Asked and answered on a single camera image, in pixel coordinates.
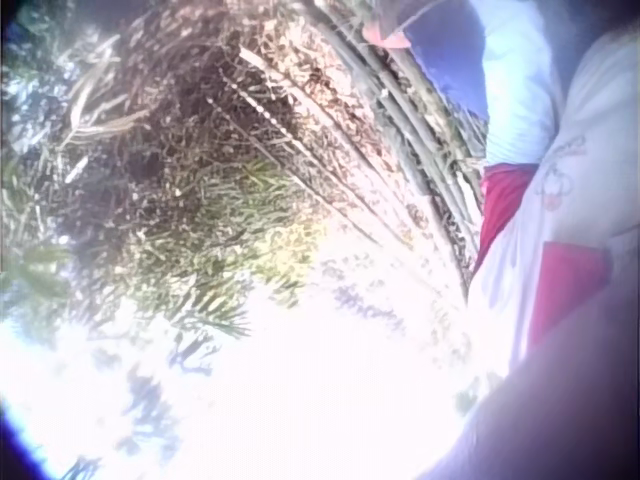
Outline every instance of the tree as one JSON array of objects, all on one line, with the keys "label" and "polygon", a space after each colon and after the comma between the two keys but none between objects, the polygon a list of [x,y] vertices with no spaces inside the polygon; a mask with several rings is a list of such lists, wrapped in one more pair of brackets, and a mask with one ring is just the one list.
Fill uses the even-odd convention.
[{"label": "tree", "polygon": [[[41,27],[13,48],[3,84],[3,161],[13,171],[3,180],[10,235],[2,300],[9,308],[48,292],[41,310],[20,316],[25,331],[45,342],[62,321],[99,330],[126,298],[138,310],[132,334],[164,317],[203,338],[242,336],[242,307],[256,280],[295,303],[318,232],[307,199],[212,115],[205,99],[228,92],[205,89],[204,79],[227,45],[198,70],[176,45],[212,38],[207,28],[218,26],[203,17],[192,36],[176,37],[158,29],[170,11],[162,6],[102,53],[91,51],[98,36],[87,42],[77,33],[60,56],[67,35],[57,17],[39,3],[32,10]],[[46,42],[51,47],[41,48]],[[158,53],[170,47],[172,55]],[[116,55],[123,61],[112,61]],[[149,77],[145,65],[158,71]],[[143,91],[130,90],[139,80],[148,82]],[[264,126],[255,112],[242,114]],[[38,261],[55,257],[55,268],[45,275],[25,263],[26,245],[50,252]]]}]

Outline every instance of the person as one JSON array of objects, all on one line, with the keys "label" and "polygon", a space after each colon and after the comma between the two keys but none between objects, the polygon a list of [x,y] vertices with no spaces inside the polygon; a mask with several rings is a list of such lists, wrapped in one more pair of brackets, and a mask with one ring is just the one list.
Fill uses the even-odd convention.
[{"label": "person", "polygon": [[[636,45],[629,33],[624,45],[605,47],[606,39],[589,45],[580,67],[571,62],[575,75],[570,88],[564,88],[556,66],[559,45],[549,38],[549,31],[563,25],[549,27],[558,20],[545,19],[544,0],[469,1],[485,32],[481,67],[489,123],[484,221],[468,303],[481,319],[474,322],[479,336],[491,345],[487,367],[504,376],[558,318],[602,288],[609,268],[606,241],[638,223]],[[413,2],[414,8],[424,3]],[[447,3],[414,23],[431,13],[453,15],[437,10]],[[385,2],[379,5],[385,8]],[[600,36],[640,11],[636,2],[611,5],[612,10],[592,12],[606,22],[585,21],[586,28],[598,26]],[[583,21],[588,17],[576,16]],[[383,42],[405,36],[413,48],[410,26]],[[364,30],[365,37],[375,36],[372,24]],[[594,37],[593,32],[576,35]],[[560,45],[586,51],[567,42]],[[598,102],[615,108],[615,115]],[[598,114],[620,118],[619,123],[596,128],[594,119],[591,133],[585,116],[595,116],[591,110],[596,108]],[[607,139],[616,139],[620,153],[612,151],[615,158],[609,158]]]},{"label": "person", "polygon": [[489,131],[468,313],[506,379],[421,479],[638,478],[640,6],[595,9],[569,48],[549,2],[471,4]]}]

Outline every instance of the bamboo stalk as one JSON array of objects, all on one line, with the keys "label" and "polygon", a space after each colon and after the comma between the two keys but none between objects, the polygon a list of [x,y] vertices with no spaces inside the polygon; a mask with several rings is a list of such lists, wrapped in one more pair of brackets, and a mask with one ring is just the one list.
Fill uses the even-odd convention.
[{"label": "bamboo stalk", "polygon": [[289,132],[286,128],[282,126],[278,120],[276,120],[262,105],[256,102],[247,92],[242,90],[236,83],[227,78],[222,71],[220,71],[220,75],[222,79],[229,85],[233,90],[238,92],[242,98],[244,98],[249,105],[251,105],[258,113],[260,113],[263,117],[265,117],[274,127],[276,127],[280,133],[282,133],[299,151],[304,155],[313,165],[322,171],[325,175],[327,175],[333,182],[338,185],[338,188],[342,193],[344,193],[348,198],[350,198],[354,203],[367,211],[375,221],[380,224],[380,227],[383,231],[385,231],[390,237],[393,238],[394,241],[402,244],[405,248],[411,249],[409,245],[393,230],[393,228],[378,215],[371,206],[365,202],[356,192],[353,191],[351,187],[349,187],[346,183],[338,177],[334,172],[327,169],[327,167],[322,163],[322,161],[311,152],[300,140],[295,138],[291,132]]},{"label": "bamboo stalk", "polygon": [[265,74],[273,77],[277,82],[286,88],[292,95],[294,95],[300,103],[307,107],[313,114],[315,114],[323,125],[329,127],[333,135],[342,143],[342,145],[351,153],[351,155],[357,160],[357,162],[365,167],[367,176],[371,182],[377,186],[379,191],[391,202],[391,205],[400,217],[405,222],[407,227],[411,229],[414,237],[423,237],[423,232],[420,231],[415,223],[415,220],[411,218],[407,212],[406,206],[400,201],[397,195],[393,192],[392,187],[384,178],[384,173],[381,169],[377,168],[360,150],[360,148],[353,142],[351,137],[347,135],[344,129],[336,122],[336,120],[327,112],[321,105],[319,105],[310,95],[308,95],[302,88],[300,88],[293,80],[279,72],[278,70],[269,66],[269,64],[255,53],[247,50],[244,47],[240,48],[240,57],[251,63],[255,67],[262,70]]},{"label": "bamboo stalk", "polygon": [[[405,161],[410,161],[410,154],[407,151],[405,142],[402,141],[402,133],[398,130],[398,127],[391,122],[385,121],[377,110],[374,110],[374,115],[377,118],[378,124],[383,131],[385,131],[383,138],[389,149],[393,152],[394,157],[398,159],[404,158],[406,159]],[[430,195],[420,196],[418,197],[418,201],[418,207],[426,218],[429,232],[432,235],[432,246],[435,247],[433,253],[435,257],[440,260],[445,271],[449,272],[452,269],[451,267],[453,267],[455,273],[451,285],[456,289],[456,296],[461,303],[463,303],[467,295],[467,283],[462,266],[458,261],[453,244],[449,239],[449,234],[442,223],[442,218],[436,211]]]},{"label": "bamboo stalk", "polygon": [[[351,219],[346,213],[341,212],[335,205],[329,202],[325,197],[322,196],[317,190],[315,190],[311,185],[305,182],[300,176],[293,171],[289,166],[287,166],[284,162],[274,157],[266,147],[254,136],[250,135],[246,130],[244,130],[240,125],[238,125],[231,116],[226,113],[215,101],[211,98],[207,98],[207,103],[209,103],[217,113],[222,115],[224,119],[229,122],[229,124],[237,130],[245,139],[247,139],[267,160],[272,162],[275,166],[286,172],[291,179],[302,188],[305,192],[307,192],[314,200],[318,203],[322,204],[329,211],[340,217],[345,223],[351,226],[354,230],[356,230],[360,235],[362,235],[367,241],[369,241],[373,246],[381,250],[386,256],[388,255],[388,250],[384,248],[384,246],[378,242],[371,234],[369,234],[366,230],[364,230],[360,225],[358,225],[353,219]],[[421,284],[423,287],[434,293],[438,298],[442,301],[449,303],[449,306],[457,311],[459,310],[457,305],[454,305],[447,301],[447,298],[442,295],[442,293],[435,288],[424,276],[414,267],[414,263],[412,259],[403,258],[404,255],[399,255],[397,252],[391,254],[391,256],[400,262],[403,268],[412,276],[414,279]]]},{"label": "bamboo stalk", "polygon": [[[433,134],[426,127],[425,122],[420,119],[413,105],[408,102],[395,78],[393,78],[391,73],[368,47],[364,48],[360,46],[358,51],[362,57],[356,55],[351,47],[334,31],[333,27],[335,27],[335,24],[325,12],[309,2],[298,5],[302,6],[302,13],[306,18],[312,22],[315,28],[325,36],[327,41],[339,51],[341,56],[349,62],[367,86],[376,92],[380,103],[389,111],[394,122],[398,124],[413,145],[416,153],[418,153],[425,172],[434,181],[447,206],[451,210],[466,240],[469,253],[472,256],[475,255],[475,253],[477,253],[477,243],[473,232],[469,228],[471,218],[468,212],[465,213],[465,209],[463,208],[466,203],[460,186],[455,179],[447,179],[450,175],[447,175],[447,172],[444,170],[442,159],[434,155],[434,151],[436,151],[438,147]],[[390,98],[388,94],[385,94],[380,85],[371,78],[371,70],[383,81],[385,87],[392,93],[394,98]],[[415,171],[415,165],[404,166],[407,167],[406,172],[409,173],[408,177],[411,178],[410,181],[412,181],[412,183],[417,177],[420,177],[420,173]],[[426,194],[426,190],[421,189],[420,193],[424,195]]]}]

